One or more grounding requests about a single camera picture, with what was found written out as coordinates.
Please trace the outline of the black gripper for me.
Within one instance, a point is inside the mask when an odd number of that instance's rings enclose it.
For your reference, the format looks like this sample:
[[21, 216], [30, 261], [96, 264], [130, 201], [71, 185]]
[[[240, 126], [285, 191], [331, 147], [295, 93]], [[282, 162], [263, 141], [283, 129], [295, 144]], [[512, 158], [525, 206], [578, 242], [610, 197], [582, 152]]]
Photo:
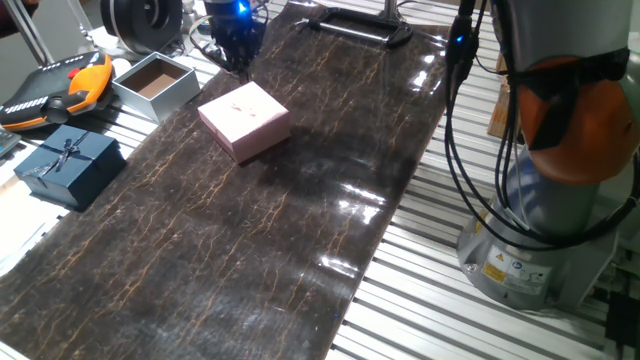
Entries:
[[211, 37], [227, 56], [227, 69], [252, 80], [251, 62], [259, 54], [268, 22], [268, 8], [260, 0], [205, 0]]

